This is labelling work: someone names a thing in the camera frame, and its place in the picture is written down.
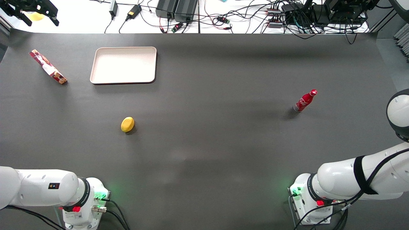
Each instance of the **white table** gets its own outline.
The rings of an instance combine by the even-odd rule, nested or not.
[[[13,25],[17,29],[29,31],[29,32],[40,32],[40,33],[90,33],[90,34],[99,34],[104,33],[106,26],[111,21],[110,14],[108,12],[110,4],[108,3],[98,3],[95,1],[89,0],[52,0],[53,4],[58,9],[57,19],[60,21],[60,25],[56,27],[51,20],[44,18],[40,21],[33,22],[31,27],[27,26],[24,22],[20,20],[10,19],[13,22]],[[117,0],[118,3],[126,4],[137,4],[137,0]],[[140,4],[143,6],[147,5],[148,0],[139,0]],[[142,7],[142,12],[134,20],[129,20],[121,29],[121,33],[161,33],[160,29],[157,27],[152,27],[144,22],[145,19],[148,23],[152,25],[159,25],[159,18],[155,14],[154,7],[157,6],[158,0],[152,0],[149,3],[152,8],[152,13],[149,12],[147,7]],[[222,2],[221,0],[199,0],[198,9],[196,14],[202,15],[201,21],[204,23],[211,23],[209,17],[203,17],[205,13],[205,3],[206,11],[209,14],[225,14],[230,10],[236,10],[242,7],[246,7],[250,4],[250,0],[227,0]],[[321,0],[314,0],[317,4],[321,4]],[[251,5],[267,4],[269,3],[266,0],[254,0]],[[250,7],[247,14],[252,15],[256,12],[261,6]],[[128,5],[118,5],[117,16],[114,21],[107,29],[107,33],[118,33],[118,30],[122,23],[124,22],[128,11],[132,6]],[[242,9],[239,12],[245,13],[246,9]],[[252,33],[254,30],[255,33],[259,34],[261,32],[261,26],[256,29],[263,19],[266,17],[265,12],[260,11],[256,14],[257,17],[253,17],[250,21],[250,27],[248,33]],[[232,30],[235,34],[244,34],[247,31],[249,26],[249,19],[243,19],[239,16],[229,16],[228,19],[231,21],[233,26]],[[174,20],[170,21],[171,25],[176,24]],[[162,19],[162,26],[166,30],[167,20]],[[345,25],[331,25],[333,27],[340,27],[343,29]],[[293,30],[286,30],[286,33],[297,33],[298,29],[296,26],[291,26]],[[198,33],[198,22],[191,23],[186,29],[185,33]],[[365,23],[362,27],[357,30],[354,30],[355,33],[362,33],[368,30],[368,26]],[[212,25],[200,24],[200,32],[206,34],[227,34],[231,33],[229,30],[217,29]],[[283,28],[273,29],[267,28],[264,33],[279,33],[284,32]],[[335,29],[326,31],[325,33],[336,33],[339,32]]]

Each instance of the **coca-cola bottle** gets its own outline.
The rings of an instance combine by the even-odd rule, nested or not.
[[[297,112],[304,110],[305,107],[312,102],[315,95],[317,95],[317,90],[311,90],[311,92],[302,96],[302,98],[300,98],[300,100],[294,105],[294,110]]]

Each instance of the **yellow object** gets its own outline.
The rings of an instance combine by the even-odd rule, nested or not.
[[[24,14],[28,17],[28,19],[30,19],[33,22],[39,21],[45,17],[44,14],[39,14],[37,12],[25,12],[24,11]]]
[[[121,124],[121,130],[125,133],[129,132],[131,131],[134,125],[135,125],[134,119],[132,117],[127,117],[123,120]]]

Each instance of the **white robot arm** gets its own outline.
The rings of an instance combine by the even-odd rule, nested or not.
[[[321,222],[332,214],[332,206],[311,210],[350,199],[360,191],[364,192],[360,199],[366,200],[395,199],[409,191],[409,89],[392,96],[387,106],[387,117],[404,143],[369,156],[325,163],[316,174],[301,174],[296,178],[289,191],[301,224]],[[404,153],[388,161],[368,185],[366,181],[378,164],[400,151]],[[330,218],[322,223],[330,223]]]
[[[0,166],[0,209],[8,206],[59,206],[66,229],[98,228],[109,191],[96,178],[79,178],[58,169]]]

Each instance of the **white tray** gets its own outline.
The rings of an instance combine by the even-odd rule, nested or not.
[[[93,84],[150,83],[155,79],[155,47],[104,47],[95,52]]]

